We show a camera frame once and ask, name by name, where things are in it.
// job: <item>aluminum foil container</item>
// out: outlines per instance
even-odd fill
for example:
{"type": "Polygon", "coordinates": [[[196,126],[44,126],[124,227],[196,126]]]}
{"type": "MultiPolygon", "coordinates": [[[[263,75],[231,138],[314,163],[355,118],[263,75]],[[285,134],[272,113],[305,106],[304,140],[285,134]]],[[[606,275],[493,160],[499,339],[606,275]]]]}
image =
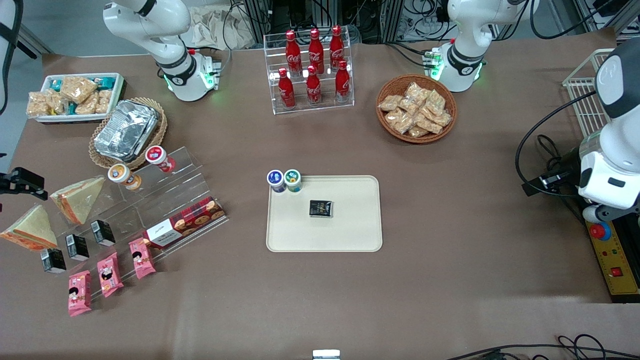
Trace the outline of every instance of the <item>aluminum foil container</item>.
{"type": "Polygon", "coordinates": [[[156,109],[130,100],[118,102],[109,122],[95,137],[95,150],[110,158],[130,162],[145,148],[156,128],[156,109]]]}

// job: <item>pink candy bag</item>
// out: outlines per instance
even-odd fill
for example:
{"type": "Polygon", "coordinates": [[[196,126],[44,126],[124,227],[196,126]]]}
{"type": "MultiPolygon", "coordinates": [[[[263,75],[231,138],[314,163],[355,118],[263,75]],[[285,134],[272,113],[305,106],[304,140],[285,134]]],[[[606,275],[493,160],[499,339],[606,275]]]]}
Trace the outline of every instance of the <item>pink candy bag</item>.
{"type": "Polygon", "coordinates": [[[139,279],[156,272],[153,257],[143,238],[130,242],[129,248],[131,249],[131,256],[133,257],[133,267],[136,269],[136,276],[139,279]]]}
{"type": "Polygon", "coordinates": [[[91,275],[88,271],[79,272],[69,277],[69,315],[75,316],[90,311],[91,308],[91,275]]]}
{"type": "Polygon", "coordinates": [[[98,276],[100,287],[104,297],[113,294],[117,289],[124,287],[118,273],[118,253],[114,252],[106,259],[98,261],[98,276]]]}

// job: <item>brown table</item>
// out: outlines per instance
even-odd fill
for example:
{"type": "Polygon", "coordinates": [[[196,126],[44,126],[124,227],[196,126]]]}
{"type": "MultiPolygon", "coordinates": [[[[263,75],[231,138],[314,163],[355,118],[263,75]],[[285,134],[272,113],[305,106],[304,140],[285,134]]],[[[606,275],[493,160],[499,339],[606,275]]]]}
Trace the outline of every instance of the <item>brown table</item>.
{"type": "MultiPolygon", "coordinates": [[[[614,45],[610,31],[493,44],[481,79],[455,95],[456,127],[423,146],[378,124],[380,87],[418,71],[382,45],[354,48],[354,108],[277,117],[261,51],[234,53],[221,90],[194,103],[167,91],[148,56],[46,58],[46,74],[119,72],[127,97],[159,101],[170,120],[164,145],[186,145],[202,161],[231,220],[168,257],[164,272],[76,318],[65,306],[67,278],[0,242],[0,354],[308,359],[313,349],[339,348],[344,359],[444,359],[580,332],[640,352],[640,305],[608,304],[583,228],[557,199],[527,198],[513,166],[524,133],[567,100],[560,82],[594,49],[614,45]],[[382,249],[269,252],[264,176],[292,167],[377,177],[382,249]]],[[[580,139],[570,115],[541,128],[562,151],[580,139]]],[[[50,191],[103,174],[87,155],[94,129],[30,120],[13,164],[43,175],[50,191]]],[[[543,164],[532,141],[523,171],[533,177],[543,164]]],[[[2,228],[36,201],[2,200],[2,228]]]]}

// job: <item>woven basket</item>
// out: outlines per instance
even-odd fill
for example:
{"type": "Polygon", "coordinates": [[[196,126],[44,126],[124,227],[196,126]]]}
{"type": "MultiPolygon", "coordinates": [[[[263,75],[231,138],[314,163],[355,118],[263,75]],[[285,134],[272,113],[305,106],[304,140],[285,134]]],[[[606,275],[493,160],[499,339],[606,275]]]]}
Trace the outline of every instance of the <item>woven basket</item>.
{"type": "MultiPolygon", "coordinates": [[[[162,139],[164,138],[164,133],[166,132],[166,115],[164,114],[164,110],[162,109],[162,106],[160,106],[160,104],[158,104],[155,100],[147,99],[146,97],[134,97],[133,99],[131,99],[131,101],[150,106],[151,108],[156,109],[158,114],[160,114],[160,120],[158,124],[156,124],[156,128],[154,129],[154,132],[149,136],[150,140],[148,141],[147,148],[153,145],[160,145],[162,143],[162,139]]],[[[89,141],[89,157],[91,157],[91,160],[93,160],[93,162],[96,165],[104,168],[110,168],[113,165],[122,162],[118,159],[114,159],[114,158],[110,158],[109,156],[102,155],[95,150],[95,142],[94,142],[95,137],[98,136],[98,134],[102,131],[102,129],[104,129],[104,127],[107,125],[107,122],[109,121],[110,118],[111,118],[111,114],[107,115],[107,118],[104,119],[100,123],[100,125],[98,125],[98,128],[93,132],[93,136],[89,141]]],[[[127,166],[129,167],[129,169],[135,170],[140,166],[142,166],[142,164],[145,163],[146,152],[147,150],[145,149],[145,151],[141,152],[140,155],[137,158],[135,158],[132,162],[127,163],[127,166]]]]}
{"type": "Polygon", "coordinates": [[[378,114],[380,124],[382,124],[382,126],[396,138],[411,143],[429,143],[440,139],[451,131],[453,125],[456,123],[456,118],[458,117],[458,107],[456,106],[456,100],[454,99],[453,94],[443,84],[425,75],[405,74],[389,80],[382,89],[380,89],[380,93],[378,93],[378,101],[376,102],[376,113],[378,114]],[[385,119],[385,112],[377,107],[377,105],[389,95],[404,95],[404,92],[412,81],[420,85],[422,88],[436,90],[446,100],[445,109],[451,115],[451,122],[442,129],[440,134],[429,133],[419,138],[402,135],[389,126],[385,119]]]}

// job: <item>coca-cola bottle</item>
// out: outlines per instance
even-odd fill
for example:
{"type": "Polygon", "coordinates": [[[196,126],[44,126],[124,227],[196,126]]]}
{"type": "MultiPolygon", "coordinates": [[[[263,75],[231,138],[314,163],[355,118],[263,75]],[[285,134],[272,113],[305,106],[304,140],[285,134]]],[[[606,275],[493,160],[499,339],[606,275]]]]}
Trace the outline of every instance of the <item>coca-cola bottle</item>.
{"type": "Polygon", "coordinates": [[[334,25],[331,28],[333,37],[329,44],[329,57],[331,58],[331,71],[338,71],[338,64],[344,58],[344,45],[342,44],[342,27],[334,25]]]}
{"type": "Polygon", "coordinates": [[[293,94],[293,83],[291,79],[287,77],[287,69],[281,67],[278,69],[280,73],[280,80],[278,81],[278,88],[280,89],[280,97],[284,108],[291,110],[296,106],[296,96],[293,94]]]}
{"type": "Polygon", "coordinates": [[[318,74],[324,73],[324,49],[320,42],[320,30],[311,29],[311,43],[309,44],[309,62],[316,68],[318,74]]]}
{"type": "Polygon", "coordinates": [[[287,47],[285,54],[287,55],[287,63],[289,64],[289,72],[292,78],[302,77],[302,59],[300,58],[300,46],[296,42],[296,34],[293,30],[288,30],[287,47]]]}
{"type": "Polygon", "coordinates": [[[309,65],[307,67],[309,77],[307,78],[307,97],[309,106],[315,108],[322,101],[322,93],[320,92],[320,79],[316,75],[316,67],[309,65]]]}
{"type": "Polygon", "coordinates": [[[349,100],[349,72],[346,60],[338,62],[338,72],[335,75],[335,99],[338,102],[349,100]]]}

